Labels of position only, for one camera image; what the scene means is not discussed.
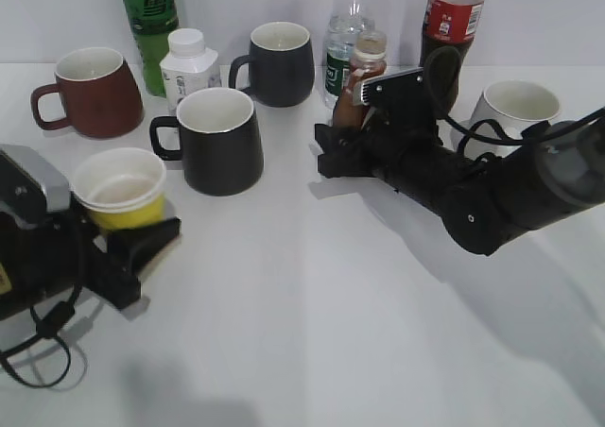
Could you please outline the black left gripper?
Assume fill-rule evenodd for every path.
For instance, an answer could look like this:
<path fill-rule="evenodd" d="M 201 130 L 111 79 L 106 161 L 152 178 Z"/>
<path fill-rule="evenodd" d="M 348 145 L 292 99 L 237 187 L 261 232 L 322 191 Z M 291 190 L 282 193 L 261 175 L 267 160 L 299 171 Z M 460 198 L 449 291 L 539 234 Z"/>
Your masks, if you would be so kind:
<path fill-rule="evenodd" d="M 70 289 L 86 288 L 124 310 L 141 297 L 139 273 L 181 235 L 172 217 L 107 234 L 107 248 L 95 243 L 100 229 L 81 209 L 49 215 L 37 225 L 9 216 L 9 308 L 25 310 Z"/>

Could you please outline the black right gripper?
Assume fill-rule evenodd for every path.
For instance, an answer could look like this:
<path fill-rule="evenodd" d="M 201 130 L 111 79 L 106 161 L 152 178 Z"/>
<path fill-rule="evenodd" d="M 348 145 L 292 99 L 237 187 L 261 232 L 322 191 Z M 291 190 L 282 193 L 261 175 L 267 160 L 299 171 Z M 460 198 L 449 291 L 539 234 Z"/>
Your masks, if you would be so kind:
<path fill-rule="evenodd" d="M 443 145 L 431 111 L 371 108 L 362 130 L 316 124 L 314 137 L 327 179 L 376 176 L 440 217 L 468 213 L 468 160 Z"/>

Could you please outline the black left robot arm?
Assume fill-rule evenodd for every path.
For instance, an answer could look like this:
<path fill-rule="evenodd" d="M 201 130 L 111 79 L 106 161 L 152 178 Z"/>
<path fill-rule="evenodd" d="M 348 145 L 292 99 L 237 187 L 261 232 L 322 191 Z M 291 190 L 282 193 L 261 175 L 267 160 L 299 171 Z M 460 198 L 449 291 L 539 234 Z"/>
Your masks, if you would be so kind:
<path fill-rule="evenodd" d="M 140 228 L 110 231 L 106 248 L 100 227 L 73 201 L 30 225 L 1 211 L 1 318 L 7 319 L 77 285 L 119 311 L 138 302 L 145 267 L 181 233 L 172 217 Z"/>

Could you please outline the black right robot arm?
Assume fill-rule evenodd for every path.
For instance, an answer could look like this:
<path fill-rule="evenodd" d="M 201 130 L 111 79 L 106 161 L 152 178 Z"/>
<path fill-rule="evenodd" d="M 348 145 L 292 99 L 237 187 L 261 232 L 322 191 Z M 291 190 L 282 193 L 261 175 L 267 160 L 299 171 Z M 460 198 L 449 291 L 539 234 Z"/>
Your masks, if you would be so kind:
<path fill-rule="evenodd" d="M 604 201 L 604 111 L 523 131 L 505 158 L 474 160 L 420 127 L 375 116 L 360 131 L 315 126 L 327 179 L 376 178 L 437 215 L 465 250 L 489 256 L 508 242 Z"/>

